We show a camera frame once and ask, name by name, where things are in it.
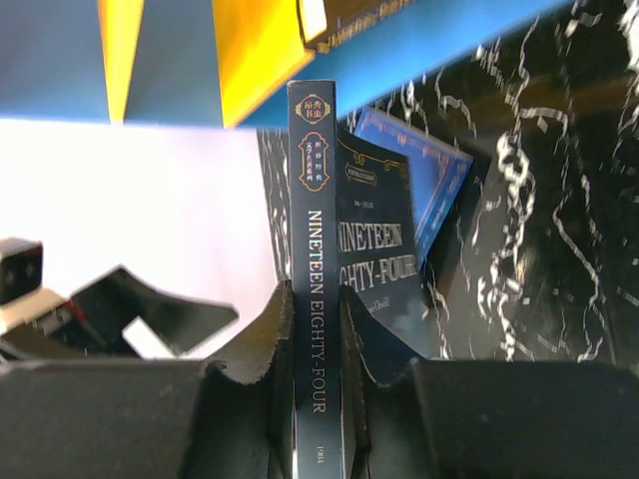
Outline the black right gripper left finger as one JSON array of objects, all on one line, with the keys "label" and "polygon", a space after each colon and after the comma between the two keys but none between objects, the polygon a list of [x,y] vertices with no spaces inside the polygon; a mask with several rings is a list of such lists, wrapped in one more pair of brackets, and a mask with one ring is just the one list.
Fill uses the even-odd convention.
[{"label": "black right gripper left finger", "polygon": [[5,478],[288,478],[294,315],[288,282],[201,360],[138,359],[65,345],[90,336],[70,302],[5,333]]}]

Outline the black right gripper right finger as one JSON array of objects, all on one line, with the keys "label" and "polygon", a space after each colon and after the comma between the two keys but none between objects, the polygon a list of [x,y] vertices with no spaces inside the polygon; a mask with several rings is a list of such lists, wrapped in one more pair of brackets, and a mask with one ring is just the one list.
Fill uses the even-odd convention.
[{"label": "black right gripper right finger", "polygon": [[634,478],[638,379],[599,362],[420,358],[339,293],[349,478]]}]

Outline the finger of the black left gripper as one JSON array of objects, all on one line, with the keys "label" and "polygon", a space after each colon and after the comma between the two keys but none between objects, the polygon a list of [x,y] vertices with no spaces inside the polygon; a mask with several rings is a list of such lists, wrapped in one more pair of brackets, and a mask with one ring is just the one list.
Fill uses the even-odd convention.
[{"label": "finger of the black left gripper", "polygon": [[70,305],[90,336],[116,354],[133,352],[124,339],[124,329],[137,317],[176,355],[191,351],[239,317],[224,303],[161,292],[123,267],[74,292]]}]

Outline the Nineteen Eighty-Four grey-blue book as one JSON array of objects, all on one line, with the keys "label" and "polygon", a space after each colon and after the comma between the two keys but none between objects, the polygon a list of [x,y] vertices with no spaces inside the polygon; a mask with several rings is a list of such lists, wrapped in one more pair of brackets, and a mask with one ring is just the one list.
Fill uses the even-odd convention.
[{"label": "Nineteen Eighty-Four grey-blue book", "polygon": [[365,478],[364,388],[429,356],[407,158],[336,118],[331,80],[288,85],[298,474]]}]

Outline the black Treehouse book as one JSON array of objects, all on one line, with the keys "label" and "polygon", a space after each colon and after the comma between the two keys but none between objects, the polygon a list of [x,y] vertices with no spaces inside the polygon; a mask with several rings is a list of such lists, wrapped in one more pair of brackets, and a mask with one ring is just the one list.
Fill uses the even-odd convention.
[{"label": "black Treehouse book", "polygon": [[412,0],[299,0],[305,46],[325,54],[413,4]]}]

